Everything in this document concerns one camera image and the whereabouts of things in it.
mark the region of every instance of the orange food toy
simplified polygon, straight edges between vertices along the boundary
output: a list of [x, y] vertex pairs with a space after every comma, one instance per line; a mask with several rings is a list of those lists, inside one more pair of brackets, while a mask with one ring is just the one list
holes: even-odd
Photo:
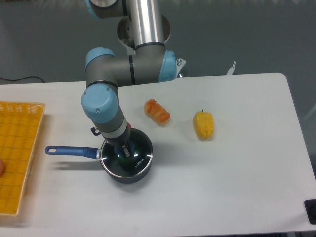
[[170, 113], [154, 99], [145, 103], [144, 112], [160, 126], [165, 126], [170, 120]]

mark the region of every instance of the metal cylinder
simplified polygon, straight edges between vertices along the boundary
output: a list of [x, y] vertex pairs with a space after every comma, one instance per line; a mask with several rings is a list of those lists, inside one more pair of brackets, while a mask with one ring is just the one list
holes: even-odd
[[159, 1], [131, 0], [130, 11], [135, 49], [144, 44], [164, 45]]
[[94, 5], [101, 8], [106, 8], [114, 5], [118, 0], [90, 0]]

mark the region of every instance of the gray floor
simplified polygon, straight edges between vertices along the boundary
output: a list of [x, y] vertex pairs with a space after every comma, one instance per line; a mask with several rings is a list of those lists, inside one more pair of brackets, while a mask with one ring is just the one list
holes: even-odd
[[[166, 47], [187, 60], [185, 76], [223, 75], [233, 61], [236, 74], [286, 75], [316, 170], [316, 112], [305, 119], [316, 103], [316, 0], [160, 0], [160, 5], [171, 24]], [[0, 3], [0, 77], [83, 81], [90, 49], [126, 54], [116, 35], [119, 20], [93, 19], [83, 0]]]

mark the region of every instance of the orange object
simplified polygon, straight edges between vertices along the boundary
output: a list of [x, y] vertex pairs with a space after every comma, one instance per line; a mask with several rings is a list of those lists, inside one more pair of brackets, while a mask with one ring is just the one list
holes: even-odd
[[5, 164], [2, 159], [0, 159], [0, 176], [4, 172]]
[[154, 99], [146, 101], [144, 112], [160, 126], [165, 126], [170, 120], [170, 113]]
[[45, 104], [0, 101], [0, 215], [16, 216]]

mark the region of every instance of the metal bracket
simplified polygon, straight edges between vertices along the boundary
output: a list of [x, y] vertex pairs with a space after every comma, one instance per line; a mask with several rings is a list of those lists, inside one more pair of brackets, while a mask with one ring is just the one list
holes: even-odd
[[94, 136], [99, 136], [101, 134], [97, 127], [92, 127], [92, 128], [90, 128], [90, 130]]

